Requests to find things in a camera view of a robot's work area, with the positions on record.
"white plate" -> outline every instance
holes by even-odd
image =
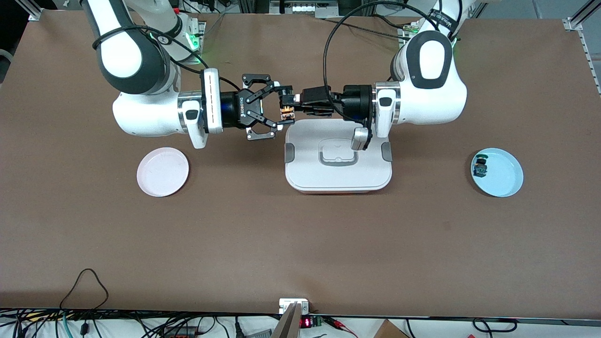
[[[179,150],[158,148],[146,155],[138,166],[138,185],[148,195],[169,196],[188,178],[188,159]]]
[[[476,156],[484,154],[486,159],[486,176],[474,176]],[[489,195],[495,197],[509,197],[522,187],[524,173],[520,162],[512,154],[503,149],[487,148],[479,151],[472,159],[469,168],[476,185]]]

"table surface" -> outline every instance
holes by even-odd
[[[203,57],[237,82],[268,73],[298,92],[322,83],[332,27],[226,15]],[[459,119],[393,127],[394,175],[380,191],[303,195],[285,179],[283,134],[247,142],[226,130],[202,150],[187,135],[125,134],[84,14],[44,11],[0,90],[0,306],[56,307],[94,268],[106,308],[274,312],[279,298],[304,297],[341,315],[601,319],[601,100],[578,35],[559,20],[469,20],[461,37]],[[333,89],[387,78],[397,49],[341,28]],[[184,90],[199,86],[184,74]],[[267,101],[275,117],[276,98]],[[158,147],[191,165],[167,198],[136,182]],[[515,196],[474,187],[469,161],[486,147],[520,160]],[[66,306],[102,298],[87,274]]]

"white robot link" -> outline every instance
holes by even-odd
[[[198,49],[193,43],[198,20],[176,14],[168,0],[80,0],[80,4],[96,38],[93,48],[100,71],[121,92],[112,109],[128,134],[188,134],[200,149],[208,134],[220,134],[227,127],[245,129],[247,140],[260,140],[273,138],[284,125],[294,123],[293,115],[278,122],[263,116],[262,99],[280,89],[269,75],[244,74],[244,89],[221,92],[218,70],[206,68],[198,72],[201,90],[180,92],[178,65],[196,58],[191,52]],[[133,23],[126,4],[147,26]],[[253,92],[254,84],[264,86]],[[269,131],[254,132],[257,123]]]

